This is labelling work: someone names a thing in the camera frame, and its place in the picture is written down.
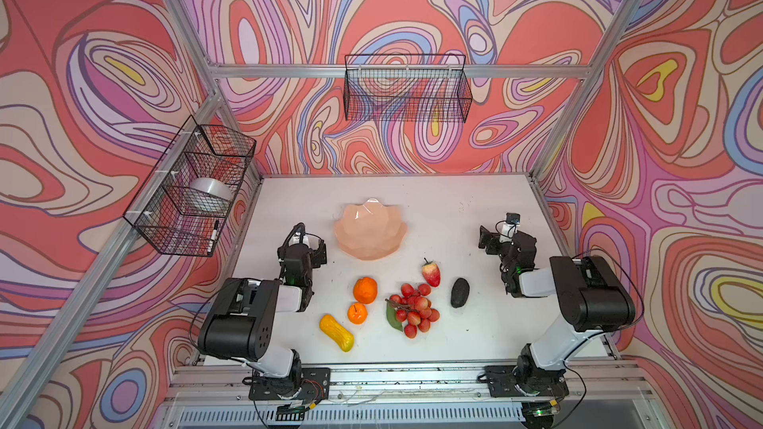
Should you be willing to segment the dark fake avocado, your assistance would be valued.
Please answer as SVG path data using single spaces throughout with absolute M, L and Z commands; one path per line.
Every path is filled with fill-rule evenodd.
M 454 309 L 463 308 L 470 296 L 470 284 L 463 278 L 458 277 L 451 288 L 450 306 Z

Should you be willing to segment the red fake apple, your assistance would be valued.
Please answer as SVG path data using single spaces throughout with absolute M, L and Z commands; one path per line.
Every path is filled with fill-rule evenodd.
M 441 272 L 435 261 L 425 260 L 421 267 L 421 274 L 425 282 L 431 287 L 438 287 L 441 283 Z

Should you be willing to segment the large orange fake orange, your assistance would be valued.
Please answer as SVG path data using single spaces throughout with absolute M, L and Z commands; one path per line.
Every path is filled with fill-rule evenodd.
M 371 277 L 363 277 L 356 281 L 353 288 L 353 296 L 357 302 L 370 305 L 378 297 L 377 281 Z

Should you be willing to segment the small orange fake tangerine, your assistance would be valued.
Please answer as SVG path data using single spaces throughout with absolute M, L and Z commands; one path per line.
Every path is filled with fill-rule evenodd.
M 350 305 L 347 311 L 347 318 L 354 325 L 362 325 L 368 319 L 368 309 L 365 304 L 355 302 Z

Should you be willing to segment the yellow fake fruit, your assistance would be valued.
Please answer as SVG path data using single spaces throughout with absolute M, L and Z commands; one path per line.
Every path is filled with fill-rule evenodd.
M 353 334 L 343 327 L 332 315 L 324 315 L 319 322 L 319 328 L 343 352 L 349 353 L 353 349 L 355 344 Z

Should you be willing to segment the red fake grape bunch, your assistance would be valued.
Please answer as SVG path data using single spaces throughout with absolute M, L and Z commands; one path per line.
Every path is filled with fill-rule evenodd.
M 433 287 L 428 283 L 403 284 L 399 293 L 385 300 L 385 319 L 391 329 L 414 340 L 426 334 L 441 319 L 441 313 L 433 307 Z

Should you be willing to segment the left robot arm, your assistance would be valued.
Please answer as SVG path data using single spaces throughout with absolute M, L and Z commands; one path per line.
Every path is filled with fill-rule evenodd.
M 276 254 L 278 278 L 226 280 L 200 329 L 197 349 L 205 357 L 248 367 L 244 384 L 252 397 L 321 397 L 324 389 L 304 375 L 298 351 L 271 339 L 278 313 L 307 310 L 314 295 L 314 270 L 327 263 L 326 244 L 300 222 Z

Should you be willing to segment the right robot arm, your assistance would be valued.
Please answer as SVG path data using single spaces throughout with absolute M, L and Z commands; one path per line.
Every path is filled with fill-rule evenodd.
M 554 296 L 560 315 L 536 341 L 525 345 L 514 365 L 489 365 L 481 375 L 490 395 L 550 397 L 569 395 L 568 360 L 587 343 L 623 330 L 637 320 L 632 297 L 599 256 L 552 256 L 536 266 L 536 239 L 512 226 L 494 232 L 480 228 L 478 248 L 500 257 L 501 279 L 515 298 Z

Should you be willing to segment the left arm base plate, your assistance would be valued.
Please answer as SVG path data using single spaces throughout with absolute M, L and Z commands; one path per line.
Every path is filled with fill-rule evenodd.
M 248 397 L 252 401 L 302 401 L 317 403 L 330 394 L 331 369 L 329 367 L 308 367 L 294 369 L 287 377 L 264 377 L 254 373 L 242 380 L 248 387 Z

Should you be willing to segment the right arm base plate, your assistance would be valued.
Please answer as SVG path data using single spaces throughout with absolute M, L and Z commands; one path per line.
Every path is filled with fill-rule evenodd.
M 515 365 L 488 365 L 477 377 L 488 386 L 490 397 L 564 399 L 569 395 L 564 371 L 517 369 Z

